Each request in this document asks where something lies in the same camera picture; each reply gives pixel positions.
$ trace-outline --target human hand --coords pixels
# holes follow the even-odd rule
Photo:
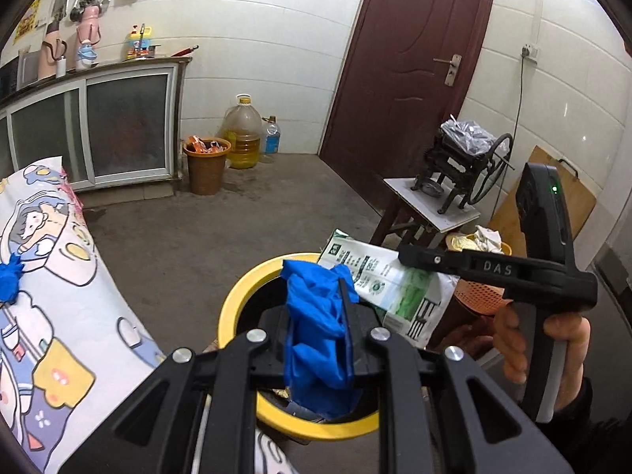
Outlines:
[[[522,384],[527,381],[527,341],[518,329],[517,313],[510,306],[496,312],[494,325],[494,347],[505,357],[505,376],[511,382]],[[555,340],[567,340],[566,360],[555,411],[561,410],[575,399],[581,388],[584,374],[584,359],[589,348],[590,323],[579,313],[552,315],[544,322],[544,332]]]
[[[492,349],[492,335],[494,321],[490,317],[479,317],[472,324],[464,324],[453,329],[435,350],[440,353],[448,346],[458,346],[477,359]]]

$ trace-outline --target metal screw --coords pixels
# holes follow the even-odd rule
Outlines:
[[[187,363],[194,357],[194,352],[187,348],[179,348],[172,353],[171,357],[176,363]]]
[[[250,330],[248,333],[246,333],[246,338],[250,342],[255,343],[263,342],[267,336],[267,333],[259,328],[255,328],[254,330]]]
[[[461,348],[458,348],[457,346],[448,346],[443,354],[445,354],[448,359],[453,361],[461,361],[465,356],[463,350]]]
[[[389,338],[391,338],[391,332],[388,331],[388,329],[386,328],[373,328],[371,330],[371,336],[375,339],[375,340],[379,340],[380,342],[384,342],[385,340],[388,340]]]

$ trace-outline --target white stool top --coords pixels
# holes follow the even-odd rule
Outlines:
[[[437,213],[444,201],[448,199],[450,188],[444,183],[444,193],[441,197],[432,197],[419,191],[412,191],[415,185],[414,178],[386,178],[384,183],[396,194],[415,209],[422,217],[427,219],[440,233],[447,233],[460,228],[466,223],[478,219],[480,212],[471,205],[459,208],[461,197],[457,196],[443,215]]]

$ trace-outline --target kitchen cabinet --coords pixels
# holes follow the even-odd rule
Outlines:
[[[61,155],[68,180],[87,181],[77,84],[26,99],[11,113],[11,128],[18,169]]]
[[[0,115],[0,181],[13,172],[11,150],[9,146],[9,129],[6,116]]]
[[[169,74],[94,79],[87,86],[88,135],[97,181],[167,174]]]
[[[185,65],[93,68],[0,107],[0,176],[61,155],[75,190],[176,177]]]

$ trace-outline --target yellow wall sign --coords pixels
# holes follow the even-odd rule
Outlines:
[[[29,32],[33,31],[36,27],[37,21],[37,10],[39,9],[39,4],[42,0],[35,0],[31,6],[26,11],[26,14],[20,22],[18,23],[17,28],[15,29],[15,37],[13,38],[13,43],[18,42],[22,37],[24,37]]]

